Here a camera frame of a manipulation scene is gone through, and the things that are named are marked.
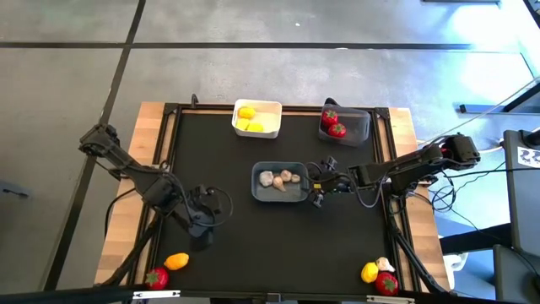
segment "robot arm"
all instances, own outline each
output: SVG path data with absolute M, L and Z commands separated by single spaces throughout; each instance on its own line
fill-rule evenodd
M 395 160 L 349 167 L 348 174 L 336 171 L 337 162 L 329 157 L 326 162 L 322 162 L 323 166 L 317 167 L 317 172 L 310 172 L 310 179 L 314 182 L 313 192 L 316 194 L 313 204 L 320 208 L 327 193 L 359 195 L 358 191 L 361 188 L 375 188 L 376 191 L 380 191 L 388 178 L 391 181 L 385 186 L 389 194 L 405 198 L 407 193 L 416 189 L 419 182 L 433 182 L 434 174 L 445 169 L 456 171 L 470 169 L 479 161 L 480 154 L 473 141 L 461 134 L 438 138 L 422 149 Z M 387 209 L 390 210 L 390 200 L 387 203 L 389 204 Z M 387 214 L 386 222 L 428 290 L 434 293 L 446 292 L 422 265 L 398 228 L 393 214 Z
M 212 244 L 213 228 L 223 224 L 223 221 L 216 223 L 215 219 L 217 214 L 221 214 L 221 205 L 218 200 L 213 205 L 206 204 L 206 198 L 213 196 L 216 190 L 222 192 L 221 190 L 199 185 L 186 193 L 178 178 L 172 173 L 143 166 L 134 160 L 120 147 L 120 140 L 112 126 L 104 124 L 93 126 L 80 139 L 80 143 L 79 149 L 86 155 L 107 159 L 117 171 L 129 177 L 143 202 L 155 211 L 154 219 L 133 250 L 103 285 L 118 285 L 122 281 L 146 242 L 157 232 L 158 218 L 171 217 L 175 220 L 191 236 L 190 245 L 194 250 L 202 250 Z M 184 207 L 184 215 L 175 211 L 178 204 Z

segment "garlic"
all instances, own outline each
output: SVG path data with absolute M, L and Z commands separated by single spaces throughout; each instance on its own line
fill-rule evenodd
M 293 175 L 290 177 L 290 181 L 291 181 L 291 182 L 300 182 L 300 176 L 297 175 L 297 174 L 293 174 Z
M 259 175 L 259 182 L 261 183 L 261 185 L 263 187 L 268 187 L 270 185 L 272 185 L 272 182 L 273 182 L 273 174 L 271 171 L 263 171 L 260 175 Z
M 388 261 L 388 258 L 385 258 L 385 257 L 377 258 L 377 260 L 375 261 L 375 263 L 377 264 L 377 268 L 379 268 L 379 271 L 390 271 L 390 272 L 396 271 L 396 270 L 390 265 L 390 262 Z
M 286 192 L 287 191 L 287 190 L 285 190 L 285 187 L 284 187 L 284 180 L 280 176 L 276 176 L 276 177 L 273 178 L 272 185 L 276 189 L 279 189 L 281 192 Z
M 287 170 L 283 170 L 281 171 L 281 179 L 284 181 L 284 182 L 290 182 L 290 178 L 292 177 L 292 173 L 290 171 L 287 171 Z

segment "black table surface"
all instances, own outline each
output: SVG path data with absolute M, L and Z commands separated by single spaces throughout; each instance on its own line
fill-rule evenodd
M 233 216 L 215 230 L 214 243 L 191 252 L 188 235 L 173 220 L 163 224 L 155 262 L 177 252 L 189 264 L 170 272 L 169 288 L 198 291 L 368 295 L 360 279 L 365 263 L 391 258 L 383 207 L 363 207 L 353 194 L 327 195 L 323 208 L 310 202 L 262 203 L 251 196 L 251 168 L 258 161 L 318 162 L 332 155 L 338 169 L 375 161 L 373 131 L 353 148 L 321 141 L 319 117 L 283 116 L 276 139 L 242 138 L 230 115 L 183 114 L 173 172 L 185 189 L 203 183 L 230 194 Z M 367 204 L 373 191 L 362 192 Z

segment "strawberry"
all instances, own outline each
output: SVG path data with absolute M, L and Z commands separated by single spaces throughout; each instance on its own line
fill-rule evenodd
M 395 296 L 398 291 L 396 278 L 387 272 L 380 272 L 375 280 L 375 288 L 382 296 Z
M 167 282 L 169 282 L 169 274 L 163 267 L 152 269 L 146 274 L 146 280 L 144 281 L 150 290 L 163 290 Z

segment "gray floor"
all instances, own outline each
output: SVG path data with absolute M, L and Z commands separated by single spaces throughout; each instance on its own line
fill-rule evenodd
M 0 2 L 0 41 L 124 41 L 137 1 Z M 484 16 L 481 23 L 475 22 Z M 136 41 L 473 43 L 482 52 L 373 50 L 133 50 L 111 116 L 129 145 L 141 101 L 233 103 L 238 98 L 318 105 L 400 106 L 427 139 L 463 122 L 456 104 L 494 104 L 532 79 L 519 41 L 494 5 L 366 1 L 148 1 Z M 120 50 L 0 49 L 0 180 L 27 200 L 0 196 L 0 292 L 37 290 L 57 241 L 83 155 L 78 138 L 100 115 Z M 479 148 L 537 117 L 487 117 L 458 130 Z M 503 161 L 486 155 L 479 168 Z M 483 185 L 497 191 L 482 192 Z M 106 205 L 117 183 L 94 175 L 61 288 L 93 282 Z M 456 210 L 478 226 L 508 220 L 504 175 L 460 192 Z M 470 225 L 454 214 L 448 220 Z

